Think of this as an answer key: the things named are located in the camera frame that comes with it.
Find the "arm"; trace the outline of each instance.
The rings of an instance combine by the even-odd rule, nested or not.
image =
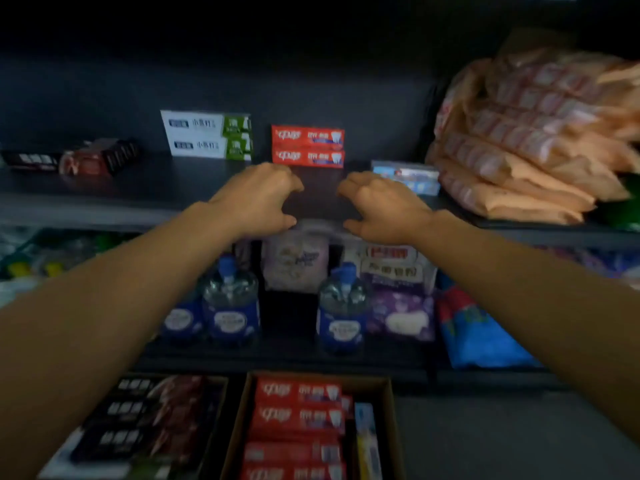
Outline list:
[[[295,224],[281,209],[300,190],[287,167],[251,167],[210,202],[0,310],[0,477],[34,478],[220,253]]]
[[[432,212],[404,185],[370,172],[351,174],[339,193],[363,215],[345,222],[349,231],[418,249],[640,442],[640,292],[449,212]]]

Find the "white package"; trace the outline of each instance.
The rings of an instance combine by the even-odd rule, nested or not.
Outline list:
[[[329,239],[325,236],[290,230],[262,242],[267,290],[318,293],[328,265]]]

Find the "blue label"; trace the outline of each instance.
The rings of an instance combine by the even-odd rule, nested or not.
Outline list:
[[[202,330],[202,307],[199,300],[185,301],[176,305],[166,316],[162,335],[177,339],[188,339]]]
[[[362,343],[367,317],[367,313],[348,317],[335,315],[318,307],[316,333],[325,346],[340,350],[355,349]]]
[[[258,301],[240,308],[215,308],[203,301],[204,318],[214,339],[242,340],[260,330]]]

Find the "person's right hand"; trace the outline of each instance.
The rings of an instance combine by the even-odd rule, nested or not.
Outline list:
[[[338,186],[338,195],[347,197],[362,215],[361,221],[349,219],[344,227],[378,244],[411,244],[432,214],[405,185],[370,171],[350,173]]]

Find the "brown cardboard box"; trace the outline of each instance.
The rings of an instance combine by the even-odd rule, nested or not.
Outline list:
[[[249,428],[254,406],[255,382],[261,376],[339,383],[342,386],[342,393],[354,396],[354,402],[372,403],[376,415],[376,429],[383,476],[385,480],[405,479],[400,435],[396,424],[394,394],[389,378],[257,371],[250,372],[246,376],[244,391],[240,399],[236,423],[229,440],[227,457],[222,468],[220,480],[236,480],[240,475],[246,432]]]

